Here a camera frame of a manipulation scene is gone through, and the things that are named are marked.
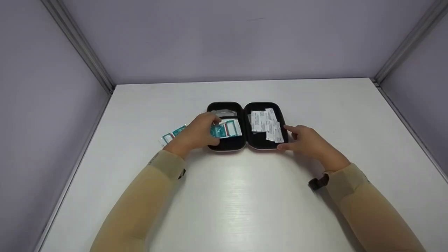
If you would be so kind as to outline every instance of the left hand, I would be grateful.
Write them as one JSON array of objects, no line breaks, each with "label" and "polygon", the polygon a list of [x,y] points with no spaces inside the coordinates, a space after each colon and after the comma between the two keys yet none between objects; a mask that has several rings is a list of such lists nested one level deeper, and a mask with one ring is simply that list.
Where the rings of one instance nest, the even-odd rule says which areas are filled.
[{"label": "left hand", "polygon": [[198,115],[177,137],[164,147],[164,150],[185,159],[193,149],[207,145],[218,145],[220,139],[214,138],[210,134],[210,126],[213,122],[220,121],[221,119],[211,112]]}]

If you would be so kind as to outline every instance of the first aid kit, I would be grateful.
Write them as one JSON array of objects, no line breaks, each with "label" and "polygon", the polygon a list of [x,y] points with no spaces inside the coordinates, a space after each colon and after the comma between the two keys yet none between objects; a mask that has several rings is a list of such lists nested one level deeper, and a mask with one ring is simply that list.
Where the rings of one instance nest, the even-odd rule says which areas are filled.
[{"label": "first aid kit", "polygon": [[221,101],[208,105],[207,111],[221,115],[222,120],[210,129],[212,136],[221,138],[219,145],[208,146],[213,151],[237,151],[246,144],[258,150],[273,150],[288,142],[283,114],[275,103],[251,102],[242,108],[237,102]]}]

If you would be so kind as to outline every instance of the adhesive bandage packet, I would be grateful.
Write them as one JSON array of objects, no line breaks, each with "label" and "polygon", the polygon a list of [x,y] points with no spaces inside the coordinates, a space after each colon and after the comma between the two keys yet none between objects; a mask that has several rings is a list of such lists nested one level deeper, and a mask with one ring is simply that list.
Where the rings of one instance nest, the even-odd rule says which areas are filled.
[{"label": "adhesive bandage packet", "polygon": [[217,138],[242,136],[240,123],[237,119],[223,119],[218,125],[210,127],[210,134]]},{"label": "adhesive bandage packet", "polygon": [[249,123],[253,134],[266,132],[266,140],[275,143],[284,143],[281,133],[281,126],[277,120],[274,109],[265,109],[264,111],[252,111]]},{"label": "adhesive bandage packet", "polygon": [[174,130],[171,133],[164,134],[161,139],[159,139],[159,143],[165,147],[171,140],[173,140],[182,130],[184,130],[187,127],[187,125],[183,125],[182,127]]}]

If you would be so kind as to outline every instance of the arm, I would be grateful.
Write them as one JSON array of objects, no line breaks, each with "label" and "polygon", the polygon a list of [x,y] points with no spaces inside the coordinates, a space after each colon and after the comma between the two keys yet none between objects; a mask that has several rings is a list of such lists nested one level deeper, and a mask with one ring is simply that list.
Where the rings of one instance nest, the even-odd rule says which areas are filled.
[{"label": "arm", "polygon": [[90,252],[142,252],[146,234],[170,195],[191,150],[218,145],[210,135],[212,113],[198,115],[157,153],[131,182],[101,226]]},{"label": "arm", "polygon": [[157,153],[112,208],[90,251],[143,251],[146,233],[183,167],[179,156]]},{"label": "arm", "polygon": [[285,126],[294,143],[278,146],[317,159],[329,176],[328,193],[367,252],[423,252],[412,230],[365,175],[316,131]]}]

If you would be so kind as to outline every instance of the black zippered case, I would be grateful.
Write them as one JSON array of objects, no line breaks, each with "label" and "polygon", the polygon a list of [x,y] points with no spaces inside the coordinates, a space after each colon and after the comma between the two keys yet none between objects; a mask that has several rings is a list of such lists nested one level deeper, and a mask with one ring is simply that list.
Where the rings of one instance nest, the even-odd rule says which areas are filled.
[{"label": "black zippered case", "polygon": [[257,132],[254,134],[252,132],[252,128],[248,119],[248,115],[252,113],[252,111],[259,111],[265,109],[273,109],[276,114],[277,121],[280,123],[281,132],[283,135],[283,140],[285,143],[288,142],[288,132],[283,128],[285,125],[283,114],[280,110],[280,107],[272,102],[251,102],[247,104],[244,109],[237,102],[233,101],[219,101],[213,102],[207,107],[207,111],[210,112],[212,110],[219,109],[230,109],[237,113],[237,116],[228,116],[221,117],[221,119],[228,118],[237,118],[241,127],[242,136],[223,138],[220,140],[219,145],[208,147],[216,152],[230,152],[230,151],[238,151],[245,147],[246,143],[248,143],[251,147],[257,150],[273,150],[277,149],[277,145],[279,143],[275,143],[269,140],[266,140],[266,132]]}]

